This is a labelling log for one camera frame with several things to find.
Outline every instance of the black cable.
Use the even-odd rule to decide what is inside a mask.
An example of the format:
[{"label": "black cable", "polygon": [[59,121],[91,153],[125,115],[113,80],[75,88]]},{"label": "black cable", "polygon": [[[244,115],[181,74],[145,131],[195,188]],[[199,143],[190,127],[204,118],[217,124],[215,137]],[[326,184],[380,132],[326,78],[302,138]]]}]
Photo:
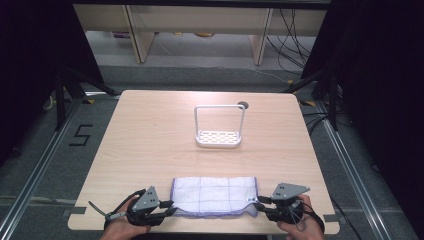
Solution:
[{"label": "black cable", "polygon": [[307,122],[306,123],[306,126],[308,126],[309,124],[311,124],[311,123],[313,123],[313,122],[315,122],[315,121],[317,121],[317,120],[319,120],[319,119],[321,119],[322,118],[322,116],[321,117],[317,117],[317,118],[314,118],[314,119],[312,119],[311,121],[309,121],[309,122]]},{"label": "black cable", "polygon": [[353,224],[350,222],[349,218],[346,216],[346,214],[343,212],[342,208],[339,206],[339,204],[337,204],[337,202],[334,200],[334,198],[330,195],[330,199],[331,201],[334,203],[334,205],[336,205],[337,209],[339,209],[340,213],[343,215],[343,217],[345,218],[346,222],[349,224],[349,226],[352,228],[352,230],[355,232],[356,237],[359,240],[362,240],[361,235],[359,235],[359,232],[356,230],[356,228],[353,226]]},{"label": "black cable", "polygon": [[268,42],[271,44],[271,46],[274,48],[274,50],[281,56],[285,57],[287,60],[289,60],[290,62],[296,64],[298,67],[300,68],[304,68],[304,66],[299,63],[298,61],[296,61],[294,58],[290,57],[289,55],[287,55],[286,53],[282,52],[281,49],[283,46],[281,46],[280,48],[277,48],[277,46],[274,45],[274,43],[271,41],[271,39],[269,39],[269,37],[266,37]]},{"label": "black cable", "polygon": [[305,50],[307,53],[311,53],[308,49],[306,49],[297,39],[297,33],[296,33],[296,23],[294,22],[294,16],[295,16],[295,11],[296,9],[292,9],[292,21],[293,21],[293,30],[294,30],[294,38],[296,39],[296,42],[299,44],[299,46],[301,48],[303,48],[303,50]]},{"label": "black cable", "polygon": [[324,115],[324,116],[319,117],[318,119],[316,119],[316,121],[314,122],[314,124],[312,124],[312,126],[308,129],[309,136],[311,136],[311,135],[312,135],[312,132],[314,131],[315,127],[316,127],[319,123],[321,123],[321,122],[322,122],[322,120],[326,119],[328,116],[329,116],[329,115],[328,115],[328,114],[326,114],[326,115]]},{"label": "black cable", "polygon": [[283,19],[283,21],[284,21],[284,24],[286,25],[286,28],[287,28],[287,31],[288,31],[288,35],[287,35],[287,37],[288,36],[290,36],[291,37],[291,39],[292,39],[292,41],[294,42],[294,44],[295,44],[295,46],[296,46],[296,48],[297,48],[297,52],[296,51],[294,51],[294,52],[296,52],[296,53],[298,53],[299,54],[299,56],[300,56],[300,59],[302,59],[302,62],[303,62],[303,64],[306,64],[306,59],[305,59],[305,55],[302,53],[302,51],[300,50],[300,47],[302,47],[303,49],[305,49],[306,50],[306,48],[305,47],[303,47],[303,45],[302,44],[300,44],[300,42],[299,42],[299,40],[297,39],[297,33],[296,33],[296,24],[295,24],[295,16],[296,16],[296,12],[295,12],[295,10],[294,9],[292,9],[292,22],[291,22],[291,24],[290,24],[290,27],[289,27],[289,25],[287,24],[287,21],[286,21],[286,18],[284,17],[284,14],[283,14],[283,11],[280,9],[280,14],[281,14],[281,17],[282,17],[282,19]]}]

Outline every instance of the cable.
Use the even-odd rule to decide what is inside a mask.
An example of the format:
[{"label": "cable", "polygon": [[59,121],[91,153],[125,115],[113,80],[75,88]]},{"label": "cable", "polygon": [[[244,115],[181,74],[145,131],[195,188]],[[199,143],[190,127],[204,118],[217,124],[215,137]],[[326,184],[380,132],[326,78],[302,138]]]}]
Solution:
[{"label": "cable", "polygon": [[349,226],[352,228],[352,230],[355,232],[356,237],[359,240],[362,240],[361,235],[359,235],[359,232],[356,230],[356,228],[353,226],[353,224],[350,222],[349,218],[346,216],[346,214],[343,212],[342,208],[339,206],[339,204],[337,204],[337,202],[334,200],[334,198],[330,195],[330,199],[331,201],[334,203],[334,205],[336,205],[337,209],[339,209],[340,213],[343,215],[344,219],[346,220],[346,222],[349,224]]},{"label": "cable", "polygon": [[289,27],[289,25],[288,25],[288,23],[287,23],[287,21],[286,21],[286,18],[284,17],[284,14],[283,14],[283,11],[280,9],[280,14],[281,14],[281,17],[282,17],[282,19],[283,19],[283,21],[284,21],[284,24],[286,25],[286,28],[287,28],[287,31],[288,31],[288,34],[287,34],[287,37],[288,36],[290,36],[291,37],[291,39],[293,40],[293,43],[295,44],[295,46],[296,46],[296,48],[297,48],[297,53],[299,54],[299,56],[300,56],[300,59],[302,59],[302,62],[303,62],[303,64],[306,64],[306,59],[305,59],[305,56],[306,55],[304,55],[303,53],[302,53],[302,51],[300,50],[300,48],[303,48],[305,51],[307,51],[308,53],[310,53],[305,47],[303,47],[303,45],[299,42],[299,40],[297,39],[297,33],[296,33],[296,23],[295,23],[295,17],[296,17],[296,10],[295,9],[292,9],[292,22],[291,22],[291,24],[290,24],[290,27]]},{"label": "cable", "polygon": [[324,115],[324,116],[322,116],[322,117],[319,117],[319,118],[317,118],[317,119],[315,119],[316,121],[314,122],[314,124],[308,129],[308,133],[309,133],[309,136],[311,136],[312,135],[312,132],[314,131],[314,129],[315,129],[315,127],[320,123],[320,122],[322,122],[322,120],[324,120],[325,118],[327,118],[328,117],[328,114],[326,114],[326,115]]}]

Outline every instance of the white plastic holder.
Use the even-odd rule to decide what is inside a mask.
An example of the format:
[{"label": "white plastic holder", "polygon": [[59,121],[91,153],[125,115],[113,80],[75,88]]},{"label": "white plastic holder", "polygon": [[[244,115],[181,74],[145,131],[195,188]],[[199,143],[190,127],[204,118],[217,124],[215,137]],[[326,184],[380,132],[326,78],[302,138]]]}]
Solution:
[{"label": "white plastic holder", "polygon": [[[226,132],[226,131],[204,131],[199,130],[198,123],[198,109],[199,108],[240,108],[241,119],[240,127],[238,131]],[[233,105],[199,105],[194,108],[194,119],[196,122],[196,141],[197,144],[205,148],[235,148],[241,143],[241,130],[243,128],[244,113],[246,107],[241,104]]]}]

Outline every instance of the wooden table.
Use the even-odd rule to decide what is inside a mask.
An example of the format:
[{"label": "wooden table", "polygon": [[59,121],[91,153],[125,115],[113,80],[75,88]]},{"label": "wooden table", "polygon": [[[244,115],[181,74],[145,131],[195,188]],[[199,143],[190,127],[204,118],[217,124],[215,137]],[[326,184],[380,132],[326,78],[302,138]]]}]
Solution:
[{"label": "wooden table", "polygon": [[[199,147],[194,107],[240,101],[249,104],[240,146]],[[237,126],[240,112],[236,109],[234,114],[230,116],[234,121],[224,119],[218,126]],[[199,118],[200,129],[217,123],[217,119],[205,116]],[[170,198],[172,179],[188,176],[255,176],[259,195],[263,196],[270,196],[280,182],[309,186],[307,194],[317,214],[321,218],[335,214],[295,96],[129,90],[119,100],[78,197],[76,207],[86,207],[86,212],[72,214],[68,225],[74,230],[102,230],[104,218],[88,201],[109,212],[129,194],[151,185],[156,187],[159,199],[165,201]],[[339,231],[338,222],[325,225],[326,234]],[[263,213],[256,218],[243,215],[233,219],[169,217],[152,232],[282,233]]]}]

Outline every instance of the white towel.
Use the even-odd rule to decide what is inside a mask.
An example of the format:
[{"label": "white towel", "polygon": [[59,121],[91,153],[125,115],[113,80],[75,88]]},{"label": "white towel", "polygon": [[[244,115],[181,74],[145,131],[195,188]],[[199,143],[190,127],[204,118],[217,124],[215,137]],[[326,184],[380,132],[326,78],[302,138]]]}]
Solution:
[{"label": "white towel", "polygon": [[240,216],[244,212],[256,217],[253,206],[258,196],[255,177],[174,178],[171,189],[174,216],[224,217]]}]

